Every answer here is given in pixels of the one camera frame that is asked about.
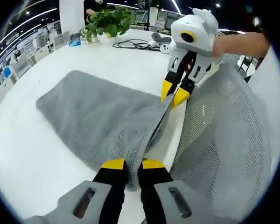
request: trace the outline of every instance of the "gray towel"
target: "gray towel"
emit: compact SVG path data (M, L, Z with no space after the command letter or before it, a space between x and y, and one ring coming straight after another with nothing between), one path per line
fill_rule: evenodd
M40 97L36 108L57 135L90 168L126 159L127 189L138 187L137 170L144 153L162 134L172 96L160 98L72 71Z

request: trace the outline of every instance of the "gray cloth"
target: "gray cloth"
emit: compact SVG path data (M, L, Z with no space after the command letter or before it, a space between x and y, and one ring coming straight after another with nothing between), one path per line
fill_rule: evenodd
M264 108L245 80L224 65L187 103L171 175L213 204L217 222L242 221L270 181Z
M72 71L36 102L57 135L90 168L126 159L127 188L138 187L144 153L162 134L172 96L160 98Z

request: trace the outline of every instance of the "white column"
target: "white column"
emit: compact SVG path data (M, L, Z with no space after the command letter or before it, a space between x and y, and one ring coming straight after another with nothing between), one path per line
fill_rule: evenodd
M59 0L61 31L70 35L84 26L84 0Z
M159 12L158 8L150 7L149 23L152 27L155 27L158 18L158 12Z

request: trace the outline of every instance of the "leaf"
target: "leaf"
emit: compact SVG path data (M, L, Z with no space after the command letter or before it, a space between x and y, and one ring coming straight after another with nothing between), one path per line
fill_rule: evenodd
M97 30L97 25L96 23L89 23L87 25L88 29L91 30L92 32L95 32Z
M100 11L99 11L99 14L105 14L105 13L108 13L108 10L107 9L101 9Z
M86 22L87 22L87 23L90 23L89 17L90 17L90 15L88 15L88 16L86 17Z
M104 28L104 32L109 33L112 37L117 36L117 25L116 24L108 24Z
M135 20L136 20L136 16L135 16L135 14L133 13L133 14L131 14L130 25L131 25L133 22L135 22Z
M126 17L125 19L123 19L120 23L122 24L122 26L124 27L124 29L128 30L130 28L130 22L131 22L131 17Z
M131 17L131 14L124 14L124 15L122 16L123 19L129 18L129 17Z
M123 30L123 26L121 24L117 25L117 32L121 32Z
M97 33L98 35L102 35L103 34L103 31L104 31L104 28L100 27L97 29Z
M120 34L119 35L123 35L123 34L125 34L126 33L126 29L123 29L121 32L120 32Z
M116 9L123 10L123 11L128 11L127 7L125 7L125 6L117 6Z
M89 15L90 16L90 21L88 21L89 23L90 22L94 22L96 19L97 19L97 17L98 17L98 13L94 13L94 14L92 14L92 15Z
M120 10L113 10L112 12L111 12L111 16L114 18L114 19L116 19L116 20L118 20L118 21L120 21L120 19L121 19L121 11Z
M88 30L88 32L86 33L86 40L88 42L91 42L91 35L92 35L92 31L91 30Z

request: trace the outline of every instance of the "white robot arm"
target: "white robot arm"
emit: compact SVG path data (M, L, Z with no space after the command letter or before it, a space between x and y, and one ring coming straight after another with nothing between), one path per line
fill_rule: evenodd
M176 50L168 65L168 74L163 82L161 99L175 93L172 108L187 100L195 84L198 83L210 69L213 61L212 48L218 35L218 22L206 9L193 9L193 15L186 15L171 25L172 39ZM191 65L181 85L183 73Z

